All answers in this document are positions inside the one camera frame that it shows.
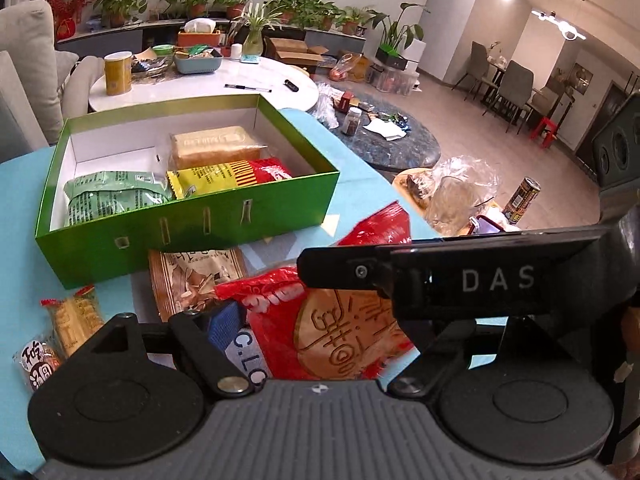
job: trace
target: canned drink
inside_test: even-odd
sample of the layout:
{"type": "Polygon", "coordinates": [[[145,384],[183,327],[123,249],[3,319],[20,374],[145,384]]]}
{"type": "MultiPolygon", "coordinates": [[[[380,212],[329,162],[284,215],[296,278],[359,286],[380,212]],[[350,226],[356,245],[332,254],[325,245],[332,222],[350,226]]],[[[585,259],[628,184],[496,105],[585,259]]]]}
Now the canned drink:
{"type": "Polygon", "coordinates": [[[539,192],[540,184],[528,176],[525,177],[502,210],[502,214],[511,225],[516,225],[520,221],[527,207],[529,207],[533,199],[538,196],[539,192]]]}

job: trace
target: framed picture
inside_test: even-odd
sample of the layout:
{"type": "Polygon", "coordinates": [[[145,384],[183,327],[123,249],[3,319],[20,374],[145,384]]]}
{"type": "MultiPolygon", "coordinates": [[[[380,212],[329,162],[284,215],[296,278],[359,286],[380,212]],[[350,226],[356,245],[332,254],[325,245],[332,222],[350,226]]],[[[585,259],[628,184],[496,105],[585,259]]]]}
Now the framed picture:
{"type": "Polygon", "coordinates": [[[569,84],[584,95],[589,83],[591,83],[591,78],[593,78],[593,74],[576,63],[569,74],[569,84]]]}

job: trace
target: blue basket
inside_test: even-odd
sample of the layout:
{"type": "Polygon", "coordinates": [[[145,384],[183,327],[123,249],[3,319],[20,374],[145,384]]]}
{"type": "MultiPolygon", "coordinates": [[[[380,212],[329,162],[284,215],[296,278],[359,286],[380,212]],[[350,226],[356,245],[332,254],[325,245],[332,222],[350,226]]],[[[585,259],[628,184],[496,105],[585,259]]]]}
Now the blue basket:
{"type": "Polygon", "coordinates": [[[209,57],[180,58],[174,55],[174,63],[178,72],[185,75],[210,74],[220,68],[222,55],[217,50],[212,50],[209,57]]]}

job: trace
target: round marble coffee table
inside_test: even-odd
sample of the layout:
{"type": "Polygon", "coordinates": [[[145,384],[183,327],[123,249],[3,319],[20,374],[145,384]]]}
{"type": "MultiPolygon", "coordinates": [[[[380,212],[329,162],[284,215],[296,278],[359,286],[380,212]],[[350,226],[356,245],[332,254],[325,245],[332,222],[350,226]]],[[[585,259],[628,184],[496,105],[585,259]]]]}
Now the round marble coffee table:
{"type": "Polygon", "coordinates": [[[306,112],[318,101],[318,87],[308,76],[292,66],[261,57],[258,64],[240,63],[225,58],[220,68],[212,74],[183,75],[155,83],[134,83],[130,92],[117,96],[107,95],[102,76],[91,88],[89,104],[93,110],[101,112],[187,97],[256,93],[255,90],[226,88],[225,84],[271,89],[271,92],[260,94],[277,109],[297,108],[306,112]],[[300,90],[289,90],[284,85],[285,79],[289,79],[300,90]]]}
{"type": "Polygon", "coordinates": [[[348,137],[340,132],[345,114],[336,110],[335,115],[340,125],[330,131],[372,168],[390,173],[400,173],[411,168],[432,168],[440,160],[440,145],[433,134],[413,116],[386,102],[382,92],[378,92],[372,87],[369,88],[377,95],[365,92],[364,89],[368,88],[362,83],[345,84],[333,81],[329,81],[329,83],[340,90],[349,89],[361,101],[374,105],[375,111],[391,115],[399,113],[408,118],[409,126],[411,126],[410,132],[402,139],[385,140],[380,134],[364,128],[370,121],[368,115],[363,112],[356,134],[353,137],[348,137]]]}

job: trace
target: glass vase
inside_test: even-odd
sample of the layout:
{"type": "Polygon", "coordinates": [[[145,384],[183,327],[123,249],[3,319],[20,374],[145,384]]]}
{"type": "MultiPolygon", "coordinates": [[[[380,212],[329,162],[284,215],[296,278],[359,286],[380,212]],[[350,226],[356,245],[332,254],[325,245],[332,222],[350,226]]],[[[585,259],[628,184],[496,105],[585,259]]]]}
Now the glass vase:
{"type": "Polygon", "coordinates": [[[242,55],[243,56],[261,56],[262,51],[264,50],[264,45],[262,44],[262,29],[256,28],[249,30],[249,35],[244,40],[242,44],[242,55]]]}

